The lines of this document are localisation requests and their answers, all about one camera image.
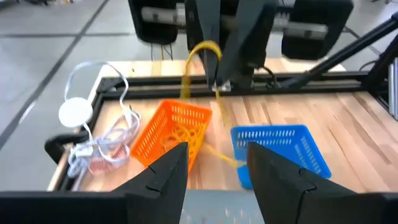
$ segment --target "black metal frame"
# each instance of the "black metal frame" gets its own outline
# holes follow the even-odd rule
[[[272,81],[268,74],[254,76],[254,88],[233,89],[232,91],[221,92],[221,96],[245,96],[245,95],[274,95],[274,94],[293,94],[293,93],[336,93],[336,92],[355,92],[368,91],[378,102],[388,110],[388,66],[398,57],[398,35],[388,46],[386,51],[380,55],[380,59],[375,63],[369,72],[327,72],[329,69],[340,64],[347,58],[353,56],[375,41],[389,34],[398,28],[398,12],[391,19],[379,25],[371,32],[362,36],[358,40],[346,46],[328,60],[319,63],[311,70],[304,73],[276,73],[276,79],[284,86],[282,88],[268,88],[266,83]],[[149,77],[149,78],[128,78],[130,87],[137,86],[175,86],[181,84],[181,77]],[[206,85],[205,76],[191,77],[192,85]],[[120,78],[102,78],[96,90],[96,96],[92,102],[93,117],[88,123],[90,129],[94,129],[101,107],[105,101],[118,100],[124,88],[124,83]],[[125,99],[156,99],[156,98],[178,98],[179,88],[166,88],[161,90],[129,90]],[[214,96],[214,92],[207,86],[204,88],[193,88],[191,97]],[[78,134],[67,134],[57,136],[46,142],[45,150],[51,158],[58,163],[64,148],[62,144],[66,142],[76,143],[84,141],[86,133],[84,129]],[[62,181],[56,186],[56,190],[70,190],[74,180],[66,175],[68,169],[66,164],[63,170]]]

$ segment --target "yellow rope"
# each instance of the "yellow rope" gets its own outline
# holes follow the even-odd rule
[[[189,79],[189,64],[192,61],[193,56],[202,49],[209,49],[212,50],[216,55],[217,55],[217,59],[220,62],[221,61],[221,49],[218,46],[218,44],[214,41],[211,40],[205,40],[203,42],[200,42],[199,44],[197,44],[193,50],[190,52],[189,56],[188,56],[188,60],[185,64],[185,73],[182,76],[182,83],[181,83],[181,93],[180,93],[180,98],[181,99],[189,99],[190,97],[190,79]],[[227,118],[227,112],[225,110],[224,104],[220,98],[220,92],[217,88],[217,86],[215,86],[216,88],[216,102],[218,104],[218,107],[220,108],[220,113],[221,113],[221,117],[223,119],[224,125],[226,126],[231,126],[231,123],[229,122],[229,119]]]
[[[201,134],[204,129],[204,125],[199,125],[191,129],[187,129],[184,124],[178,124],[176,127],[171,130],[170,134],[166,136],[162,140],[162,147],[164,152],[166,153],[173,147],[175,147],[177,144],[181,142],[188,142],[189,149],[192,150],[193,148],[196,148],[195,146],[198,146],[201,141]],[[236,159],[232,159],[228,156],[222,155],[218,153],[211,145],[204,143],[203,146],[205,146],[213,155],[219,157],[220,159],[228,162],[232,167],[234,168],[239,168],[241,166],[246,165],[245,161],[239,161]]]

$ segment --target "wooden tabletop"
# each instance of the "wooden tabletop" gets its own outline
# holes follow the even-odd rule
[[[113,62],[129,77],[181,75],[185,61]],[[301,72],[314,63],[291,62],[284,58],[267,59],[274,72]],[[341,65],[334,70],[344,70]],[[199,61],[191,66],[191,74],[203,74]],[[90,94],[102,77],[117,76],[103,67]],[[398,191],[398,122],[366,92],[299,94],[271,96],[223,97],[232,126],[254,124],[304,124],[331,170],[331,180],[356,192]],[[140,131],[159,105],[158,100],[126,100],[125,104],[142,115]],[[221,123],[215,98],[194,98],[191,103],[213,110],[205,142],[218,152],[233,157],[230,127]],[[106,102],[93,134],[99,136],[121,114],[117,101]],[[65,154],[54,173],[48,190],[60,180],[66,164]],[[140,173],[143,166],[130,159],[117,170],[92,176],[87,174],[81,190],[109,191]],[[243,190],[236,169],[209,153],[198,153],[188,177],[189,189]]]

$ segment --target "orange basket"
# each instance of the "orange basket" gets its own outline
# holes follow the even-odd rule
[[[130,156],[135,157],[147,167],[180,143],[170,133],[195,130],[195,140],[188,141],[188,171],[190,171],[203,143],[210,119],[211,110],[208,108],[177,100],[164,100],[131,148]]]

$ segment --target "gray floor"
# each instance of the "gray floor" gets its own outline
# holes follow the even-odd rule
[[[387,6],[383,1],[355,1],[348,27],[359,35],[398,11],[393,3]],[[71,131],[57,118],[68,73],[85,60],[150,60],[149,45],[138,40],[134,32],[127,0],[79,0],[50,7],[25,2],[0,6],[0,133],[10,131],[7,126],[11,122],[20,123],[7,141],[0,142],[4,145],[0,147],[0,190],[46,188],[56,165],[44,152],[44,142],[49,136]],[[185,38],[180,35],[173,46],[176,59],[188,55]],[[389,35],[374,46],[384,50],[392,38]],[[269,57],[279,57],[280,39],[279,35],[271,37]],[[349,34],[341,35],[331,53],[354,39]],[[154,52],[160,59],[159,48]],[[365,49],[343,66],[356,70],[375,58],[374,52]],[[72,95],[86,96],[99,69],[82,72],[72,85]],[[48,74],[52,79],[44,80]],[[27,116],[12,121],[22,107],[28,106],[25,102],[37,87],[46,82],[47,87]]]

